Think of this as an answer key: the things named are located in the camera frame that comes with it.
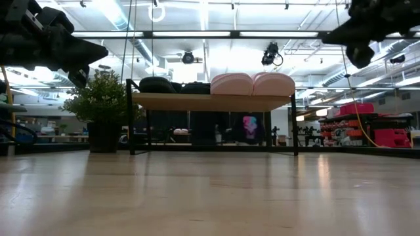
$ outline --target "plant pot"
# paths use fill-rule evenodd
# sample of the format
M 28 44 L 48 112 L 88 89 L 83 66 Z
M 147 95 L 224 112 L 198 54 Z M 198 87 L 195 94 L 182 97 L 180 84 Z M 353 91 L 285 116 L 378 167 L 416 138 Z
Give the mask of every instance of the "plant pot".
M 115 153 L 121 136 L 121 125 L 109 123 L 88 123 L 91 153 Z

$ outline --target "green leaves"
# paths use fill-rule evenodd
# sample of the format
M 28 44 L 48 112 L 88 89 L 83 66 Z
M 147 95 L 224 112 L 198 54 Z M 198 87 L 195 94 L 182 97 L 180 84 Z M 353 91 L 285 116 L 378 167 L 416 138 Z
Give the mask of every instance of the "green leaves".
M 119 83 L 115 71 L 95 70 L 94 80 L 90 80 L 86 88 L 72 88 L 68 94 L 74 98 L 67 99 L 62 109 L 76 114 L 84 122 L 124 125 L 128 121 L 125 85 Z M 137 105 L 133 106 L 133 113 L 135 119 L 140 118 Z

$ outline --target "potted plant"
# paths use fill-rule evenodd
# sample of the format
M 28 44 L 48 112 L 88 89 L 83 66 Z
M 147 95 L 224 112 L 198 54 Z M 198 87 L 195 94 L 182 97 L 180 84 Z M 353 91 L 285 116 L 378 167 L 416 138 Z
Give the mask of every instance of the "potted plant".
M 64 102 L 62 110 L 72 112 L 87 123 L 90 151 L 115 153 L 121 127 L 127 124 L 127 93 L 115 71 L 96 70 L 94 79 L 85 88 L 72 88 L 67 92 L 72 98 Z M 140 118 L 140 108 L 133 105 L 135 119 Z
M 61 130 L 62 135 L 66 135 L 66 128 L 67 128 L 67 124 L 60 125 L 60 130 Z

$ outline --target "wooden floor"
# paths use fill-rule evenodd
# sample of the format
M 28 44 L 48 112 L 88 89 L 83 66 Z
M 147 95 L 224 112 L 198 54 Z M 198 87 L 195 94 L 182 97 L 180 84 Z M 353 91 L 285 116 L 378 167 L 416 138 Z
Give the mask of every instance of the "wooden floor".
M 0 159 L 0 235 L 420 235 L 420 161 L 86 151 Z

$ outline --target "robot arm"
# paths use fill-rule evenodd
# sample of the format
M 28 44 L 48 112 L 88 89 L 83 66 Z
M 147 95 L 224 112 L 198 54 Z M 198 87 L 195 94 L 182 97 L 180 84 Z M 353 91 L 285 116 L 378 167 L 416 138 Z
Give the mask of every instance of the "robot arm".
M 387 35 L 411 36 L 420 25 L 420 0 L 353 0 L 350 19 L 326 35 L 325 44 L 346 46 L 346 55 L 361 69 L 369 65 L 374 51 L 370 41 L 383 41 Z
M 105 47 L 72 36 L 63 12 L 35 0 L 2 0 L 0 26 L 0 65 L 62 69 L 77 87 L 86 86 L 89 64 L 108 55 Z

